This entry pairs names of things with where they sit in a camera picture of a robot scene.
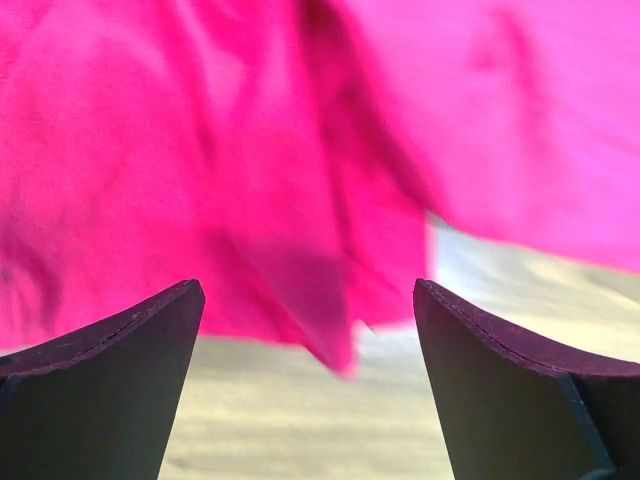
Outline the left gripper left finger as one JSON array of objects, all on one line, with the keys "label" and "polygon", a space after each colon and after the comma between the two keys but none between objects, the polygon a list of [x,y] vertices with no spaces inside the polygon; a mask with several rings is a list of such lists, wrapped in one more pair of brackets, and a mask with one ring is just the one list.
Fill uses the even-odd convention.
[{"label": "left gripper left finger", "polygon": [[182,281],[1,359],[4,479],[155,479],[204,309]]}]

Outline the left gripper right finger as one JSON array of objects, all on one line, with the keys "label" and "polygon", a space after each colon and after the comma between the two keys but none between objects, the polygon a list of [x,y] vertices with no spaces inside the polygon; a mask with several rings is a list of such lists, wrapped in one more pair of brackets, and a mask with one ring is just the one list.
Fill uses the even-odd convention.
[{"label": "left gripper right finger", "polygon": [[638,477],[636,363],[551,340],[432,281],[416,282],[413,302],[456,478]]}]

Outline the pink red t shirt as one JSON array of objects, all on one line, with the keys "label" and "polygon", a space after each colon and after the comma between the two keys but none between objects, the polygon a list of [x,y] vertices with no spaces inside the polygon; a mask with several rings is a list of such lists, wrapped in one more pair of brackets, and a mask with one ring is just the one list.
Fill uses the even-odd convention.
[{"label": "pink red t shirt", "polygon": [[1,346],[186,278],[349,374],[426,217],[639,268],[635,1],[5,1]]}]

